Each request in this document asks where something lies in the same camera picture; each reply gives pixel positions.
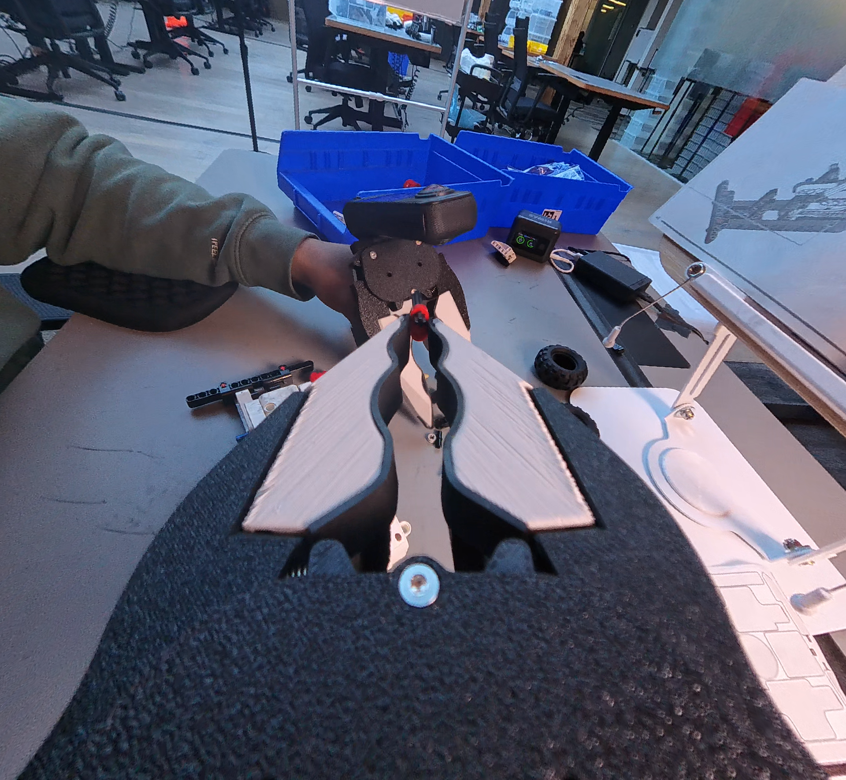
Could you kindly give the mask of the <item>stack of clear plastic boxes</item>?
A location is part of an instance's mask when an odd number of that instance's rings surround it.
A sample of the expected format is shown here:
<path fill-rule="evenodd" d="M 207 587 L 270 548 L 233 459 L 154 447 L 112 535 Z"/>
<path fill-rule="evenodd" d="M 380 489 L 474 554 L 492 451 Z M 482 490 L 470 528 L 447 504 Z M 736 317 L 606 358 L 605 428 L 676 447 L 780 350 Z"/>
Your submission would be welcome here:
<path fill-rule="evenodd" d="M 527 17 L 527 51 L 545 55 L 557 22 L 562 0 L 510 0 L 506 21 L 499 37 L 502 46 L 513 48 L 513 29 L 519 17 Z"/>

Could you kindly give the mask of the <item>black office chair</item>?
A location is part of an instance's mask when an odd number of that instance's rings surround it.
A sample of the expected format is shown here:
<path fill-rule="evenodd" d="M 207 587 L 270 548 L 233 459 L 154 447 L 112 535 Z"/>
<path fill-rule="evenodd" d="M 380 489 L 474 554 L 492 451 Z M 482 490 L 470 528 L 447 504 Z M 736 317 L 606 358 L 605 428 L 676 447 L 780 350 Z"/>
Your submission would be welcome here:
<path fill-rule="evenodd" d="M 387 54 L 389 51 L 404 53 L 402 46 L 372 37 L 353 35 L 354 42 L 369 46 L 369 65 L 349 63 L 349 44 L 339 39 L 338 30 L 325 25 L 325 20 L 330 14 L 328 0 L 297 1 L 303 7 L 308 28 L 305 74 L 313 80 L 332 83 L 341 88 L 387 93 L 389 82 L 393 78 Z M 384 119 L 383 103 L 371 99 L 368 113 L 362 112 L 361 106 L 361 97 L 343 94 L 341 104 L 316 110 L 317 113 L 326 112 L 323 119 L 313 121 L 312 114 L 308 114 L 304 122 L 314 128 L 333 119 L 341 119 L 344 126 L 352 126 L 355 130 L 360 130 L 359 122 L 364 122 L 372 130 L 382 130 L 384 126 L 403 128 L 401 121 Z"/>
<path fill-rule="evenodd" d="M 62 102 L 54 84 L 74 69 L 107 84 L 117 100 L 125 101 L 94 0 L 2 0 L 2 9 L 22 24 L 32 49 L 30 56 L 2 65 L 2 93 Z"/>
<path fill-rule="evenodd" d="M 190 56 L 200 58 L 203 66 L 210 69 L 209 59 L 214 56 L 212 44 L 220 46 L 227 55 L 223 42 L 199 29 L 194 22 L 197 15 L 211 9 L 210 0 L 141 0 L 141 8 L 149 39 L 131 41 L 130 48 L 132 56 L 140 59 L 144 67 L 152 66 L 151 56 L 163 55 L 184 60 L 191 73 L 197 76 L 199 70 Z"/>
<path fill-rule="evenodd" d="M 530 19 L 520 16 L 513 31 L 513 67 L 502 70 L 488 62 L 463 56 L 457 74 L 457 94 L 449 110 L 447 133 L 455 140 L 460 130 L 492 133 L 505 127 L 520 139 L 555 142 L 566 111 L 542 100 L 543 86 L 535 95 L 528 91 L 528 27 Z"/>

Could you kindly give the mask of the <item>white instruction booklet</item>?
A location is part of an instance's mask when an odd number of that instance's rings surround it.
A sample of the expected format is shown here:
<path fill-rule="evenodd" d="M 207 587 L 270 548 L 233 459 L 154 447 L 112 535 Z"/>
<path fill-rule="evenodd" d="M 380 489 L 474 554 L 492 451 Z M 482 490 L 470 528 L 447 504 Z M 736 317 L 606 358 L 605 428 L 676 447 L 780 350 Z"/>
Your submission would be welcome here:
<path fill-rule="evenodd" d="M 845 367 L 845 87 L 801 79 L 650 221 Z"/>

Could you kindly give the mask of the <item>grey desk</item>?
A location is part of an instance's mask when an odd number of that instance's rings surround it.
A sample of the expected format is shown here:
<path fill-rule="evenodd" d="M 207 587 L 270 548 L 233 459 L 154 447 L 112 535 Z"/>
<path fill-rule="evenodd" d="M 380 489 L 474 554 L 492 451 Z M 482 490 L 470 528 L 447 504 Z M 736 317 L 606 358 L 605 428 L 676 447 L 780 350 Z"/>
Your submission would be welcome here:
<path fill-rule="evenodd" d="M 598 528 L 532 538 L 552 572 L 286 578 L 237 533 L 282 424 L 212 466 L 115 432 L 82 394 L 2 429 L 2 772 L 21 778 L 824 778 L 712 582 L 575 417 Z M 11 750 L 21 747 L 21 753 Z"/>

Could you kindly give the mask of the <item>person's left hand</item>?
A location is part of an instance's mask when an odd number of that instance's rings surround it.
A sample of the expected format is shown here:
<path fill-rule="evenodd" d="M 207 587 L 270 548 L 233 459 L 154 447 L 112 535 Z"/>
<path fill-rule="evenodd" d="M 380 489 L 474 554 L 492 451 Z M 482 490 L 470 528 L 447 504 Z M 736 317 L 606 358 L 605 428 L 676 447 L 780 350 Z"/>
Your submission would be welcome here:
<path fill-rule="evenodd" d="M 306 238 L 292 258 L 292 284 L 301 295 L 312 293 L 324 305 L 354 322 L 359 313 L 353 288 L 353 257 L 348 246 Z"/>

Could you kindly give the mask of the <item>black power adapter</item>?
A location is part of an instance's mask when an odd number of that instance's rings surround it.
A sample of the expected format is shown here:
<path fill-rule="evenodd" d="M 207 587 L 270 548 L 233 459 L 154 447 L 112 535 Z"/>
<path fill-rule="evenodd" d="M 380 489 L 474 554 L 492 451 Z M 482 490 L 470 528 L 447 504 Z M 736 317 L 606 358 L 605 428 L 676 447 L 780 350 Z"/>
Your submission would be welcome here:
<path fill-rule="evenodd" d="M 574 277 L 618 302 L 635 301 L 651 285 L 651 279 L 621 259 L 603 251 L 591 251 L 575 263 Z"/>

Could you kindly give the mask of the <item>black power bank with screen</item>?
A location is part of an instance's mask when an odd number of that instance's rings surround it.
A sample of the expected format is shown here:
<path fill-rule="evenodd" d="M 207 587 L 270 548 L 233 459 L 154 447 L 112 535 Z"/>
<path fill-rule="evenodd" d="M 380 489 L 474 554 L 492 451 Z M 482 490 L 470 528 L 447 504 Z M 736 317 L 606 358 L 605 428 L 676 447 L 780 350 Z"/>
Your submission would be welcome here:
<path fill-rule="evenodd" d="M 516 255 L 545 263 L 560 235 L 558 220 L 522 210 L 513 220 L 506 242 Z"/>

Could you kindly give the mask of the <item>storage shelf with bins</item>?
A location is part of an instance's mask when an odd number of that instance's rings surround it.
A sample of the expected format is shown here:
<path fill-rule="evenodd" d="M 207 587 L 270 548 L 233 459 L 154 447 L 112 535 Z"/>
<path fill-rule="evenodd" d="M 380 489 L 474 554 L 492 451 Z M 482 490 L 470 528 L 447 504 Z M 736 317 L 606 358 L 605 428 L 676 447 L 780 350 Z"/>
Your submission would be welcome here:
<path fill-rule="evenodd" d="M 771 107 L 764 98 L 684 77 L 639 153 L 687 182 Z"/>

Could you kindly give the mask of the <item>clear plastic bags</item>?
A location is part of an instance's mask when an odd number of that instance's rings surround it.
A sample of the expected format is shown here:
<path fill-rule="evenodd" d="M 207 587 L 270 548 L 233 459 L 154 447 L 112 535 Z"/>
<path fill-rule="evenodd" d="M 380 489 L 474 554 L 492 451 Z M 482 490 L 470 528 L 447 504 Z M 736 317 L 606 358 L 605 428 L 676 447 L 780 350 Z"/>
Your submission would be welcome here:
<path fill-rule="evenodd" d="M 524 170 L 509 165 L 506 171 L 511 174 L 529 174 L 559 180 L 587 181 L 589 179 L 578 164 L 564 161 L 539 163 Z"/>

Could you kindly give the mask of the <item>white sticker sheet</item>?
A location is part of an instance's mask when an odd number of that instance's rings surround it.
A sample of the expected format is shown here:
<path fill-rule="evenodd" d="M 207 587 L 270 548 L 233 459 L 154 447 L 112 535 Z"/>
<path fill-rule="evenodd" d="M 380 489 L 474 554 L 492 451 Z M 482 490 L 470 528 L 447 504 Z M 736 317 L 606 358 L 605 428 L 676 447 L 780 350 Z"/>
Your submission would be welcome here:
<path fill-rule="evenodd" d="M 712 581 L 774 705 L 827 773 L 844 778 L 844 693 L 788 598 L 761 572 L 713 574 Z"/>

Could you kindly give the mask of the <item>small white red brick assembly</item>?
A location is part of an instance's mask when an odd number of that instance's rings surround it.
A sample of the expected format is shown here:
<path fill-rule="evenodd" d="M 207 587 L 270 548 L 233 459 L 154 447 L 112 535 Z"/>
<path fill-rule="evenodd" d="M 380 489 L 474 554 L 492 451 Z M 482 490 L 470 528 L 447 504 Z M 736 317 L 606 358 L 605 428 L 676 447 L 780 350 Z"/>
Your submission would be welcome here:
<path fill-rule="evenodd" d="M 410 302 L 408 313 L 408 331 L 412 342 L 425 342 L 429 333 L 430 314 L 423 298 L 415 294 Z M 408 351 L 408 362 L 400 374 L 400 384 L 408 407 L 414 411 L 420 421 L 428 428 L 433 426 L 433 409 L 426 377 L 417 365 L 413 349 Z"/>

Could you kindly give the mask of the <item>white paper sheet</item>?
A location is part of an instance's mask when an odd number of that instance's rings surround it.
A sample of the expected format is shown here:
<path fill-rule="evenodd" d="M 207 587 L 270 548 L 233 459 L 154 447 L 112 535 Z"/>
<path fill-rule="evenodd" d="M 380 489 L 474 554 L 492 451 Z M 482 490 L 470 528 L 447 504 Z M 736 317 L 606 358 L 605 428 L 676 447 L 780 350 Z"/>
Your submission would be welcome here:
<path fill-rule="evenodd" d="M 677 283 L 668 275 L 661 264 L 660 254 L 656 250 L 615 244 L 618 252 L 629 258 L 631 265 L 651 279 L 651 287 L 659 294 L 667 293 Z"/>

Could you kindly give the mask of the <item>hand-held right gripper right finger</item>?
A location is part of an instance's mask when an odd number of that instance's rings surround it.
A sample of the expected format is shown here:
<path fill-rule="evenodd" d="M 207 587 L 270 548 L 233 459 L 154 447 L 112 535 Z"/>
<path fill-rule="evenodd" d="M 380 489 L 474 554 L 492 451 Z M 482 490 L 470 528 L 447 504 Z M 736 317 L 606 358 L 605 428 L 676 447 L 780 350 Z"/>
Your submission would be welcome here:
<path fill-rule="evenodd" d="M 464 495 L 525 532 L 594 525 L 594 515 L 544 420 L 531 386 L 444 322 L 430 357 L 450 423 L 444 465 Z"/>

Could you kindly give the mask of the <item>white booklet stand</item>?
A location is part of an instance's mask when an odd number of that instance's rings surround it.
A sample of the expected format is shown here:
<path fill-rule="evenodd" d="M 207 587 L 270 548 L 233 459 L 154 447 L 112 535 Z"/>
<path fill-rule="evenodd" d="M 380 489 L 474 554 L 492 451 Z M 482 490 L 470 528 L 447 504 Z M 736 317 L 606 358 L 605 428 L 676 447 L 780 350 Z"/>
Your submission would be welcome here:
<path fill-rule="evenodd" d="M 724 596 L 735 626 L 758 620 L 747 604 L 770 595 L 788 621 L 814 635 L 844 629 L 844 578 L 831 565 L 844 540 L 818 547 L 746 458 L 696 402 L 738 333 L 780 332 L 715 274 L 690 284 L 716 303 L 714 339 L 682 391 L 583 387 L 575 403 L 602 439 L 646 482 L 688 537 Z"/>

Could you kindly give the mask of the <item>black desk mat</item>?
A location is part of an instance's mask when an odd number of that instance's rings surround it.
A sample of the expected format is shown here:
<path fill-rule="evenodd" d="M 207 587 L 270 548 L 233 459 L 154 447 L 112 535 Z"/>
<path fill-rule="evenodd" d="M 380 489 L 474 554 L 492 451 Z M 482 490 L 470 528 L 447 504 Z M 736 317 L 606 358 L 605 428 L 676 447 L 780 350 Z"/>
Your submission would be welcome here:
<path fill-rule="evenodd" d="M 688 369 L 690 364 L 674 345 L 659 331 L 651 318 L 643 313 L 633 321 L 627 318 L 640 310 L 638 299 L 645 298 L 646 292 L 635 301 L 618 302 L 603 295 L 596 288 L 574 277 L 573 272 L 563 275 L 563 281 L 571 296 L 590 322 L 600 339 L 619 323 L 623 323 L 614 348 L 609 354 L 622 367 L 622 360 L 631 365 L 663 366 L 667 368 Z"/>

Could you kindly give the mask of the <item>person's green sweatshirt torso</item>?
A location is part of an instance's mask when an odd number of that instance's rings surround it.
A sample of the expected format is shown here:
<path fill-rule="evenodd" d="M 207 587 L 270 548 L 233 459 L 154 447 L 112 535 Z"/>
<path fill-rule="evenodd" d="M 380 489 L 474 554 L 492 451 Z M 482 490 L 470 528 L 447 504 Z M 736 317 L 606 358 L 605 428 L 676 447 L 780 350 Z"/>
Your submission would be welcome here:
<path fill-rule="evenodd" d="M 1 391 L 43 347 L 36 312 L 1 287 Z"/>

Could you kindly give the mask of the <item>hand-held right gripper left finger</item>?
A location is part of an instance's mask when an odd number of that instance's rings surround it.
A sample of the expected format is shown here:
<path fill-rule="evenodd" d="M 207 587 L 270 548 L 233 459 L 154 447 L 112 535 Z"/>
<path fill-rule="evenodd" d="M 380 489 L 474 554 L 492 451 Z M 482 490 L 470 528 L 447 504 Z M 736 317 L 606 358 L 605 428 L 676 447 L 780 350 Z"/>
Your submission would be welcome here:
<path fill-rule="evenodd" d="M 382 486 L 409 344 L 408 319 L 396 319 L 312 384 L 245 531 L 317 535 Z"/>

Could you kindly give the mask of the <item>person's left forearm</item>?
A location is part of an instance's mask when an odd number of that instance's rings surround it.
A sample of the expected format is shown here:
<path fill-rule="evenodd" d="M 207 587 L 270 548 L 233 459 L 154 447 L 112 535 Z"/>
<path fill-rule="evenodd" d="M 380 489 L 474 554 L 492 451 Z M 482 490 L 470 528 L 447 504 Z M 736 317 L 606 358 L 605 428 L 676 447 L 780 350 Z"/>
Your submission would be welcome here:
<path fill-rule="evenodd" d="M 69 266 L 238 282 L 308 300 L 293 255 L 312 234 L 283 225 L 253 196 L 211 196 L 139 161 L 111 137 L 90 135 L 59 109 L 1 102 L 1 263 L 45 249 Z"/>

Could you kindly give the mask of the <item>wooden top table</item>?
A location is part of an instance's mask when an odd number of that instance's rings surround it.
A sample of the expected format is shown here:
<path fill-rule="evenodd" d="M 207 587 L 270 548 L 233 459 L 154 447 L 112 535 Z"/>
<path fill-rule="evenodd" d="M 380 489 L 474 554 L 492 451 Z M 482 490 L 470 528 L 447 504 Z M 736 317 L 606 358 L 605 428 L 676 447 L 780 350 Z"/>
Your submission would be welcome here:
<path fill-rule="evenodd" d="M 663 112 L 669 108 L 669 104 L 648 98 L 616 81 L 581 73 L 543 55 L 530 56 L 527 59 L 527 66 L 531 70 L 542 70 L 550 75 L 553 78 L 552 86 L 563 95 L 563 100 L 558 106 L 555 123 L 547 136 L 546 142 L 554 142 L 557 132 L 563 124 L 568 106 L 581 93 L 589 98 L 598 97 L 609 105 L 608 115 L 588 154 L 589 158 L 595 162 L 599 161 L 623 109 L 650 109 Z"/>
<path fill-rule="evenodd" d="M 387 52 L 393 49 L 407 55 L 411 52 L 421 55 L 438 55 L 441 52 L 441 47 L 437 44 L 412 38 L 402 29 L 360 24 L 335 15 L 328 15 L 325 19 L 325 25 L 347 35 L 357 36 L 363 39 L 365 45 L 369 46 L 371 51 L 370 68 L 376 89 L 363 93 L 363 96 L 369 98 L 369 111 L 366 121 L 371 130 L 383 130 L 386 122 L 384 116 L 385 104 L 398 100 L 398 98 L 386 93 L 389 70 Z"/>

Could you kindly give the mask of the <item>white brick toy truck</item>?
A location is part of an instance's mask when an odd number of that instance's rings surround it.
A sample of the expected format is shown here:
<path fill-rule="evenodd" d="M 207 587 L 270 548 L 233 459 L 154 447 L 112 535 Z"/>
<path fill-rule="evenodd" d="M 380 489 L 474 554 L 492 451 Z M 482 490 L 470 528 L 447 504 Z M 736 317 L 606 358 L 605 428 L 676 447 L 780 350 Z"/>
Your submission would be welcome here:
<path fill-rule="evenodd" d="M 213 404 L 232 406 L 243 423 L 243 433 L 258 427 L 295 392 L 305 392 L 322 373 L 312 362 L 289 362 L 241 381 L 190 394 L 192 410 Z M 433 557 L 453 568 L 449 528 L 440 504 L 441 435 L 426 427 L 408 407 L 403 393 L 400 411 L 389 423 L 397 472 L 397 511 L 391 524 L 389 567 L 402 558 Z"/>

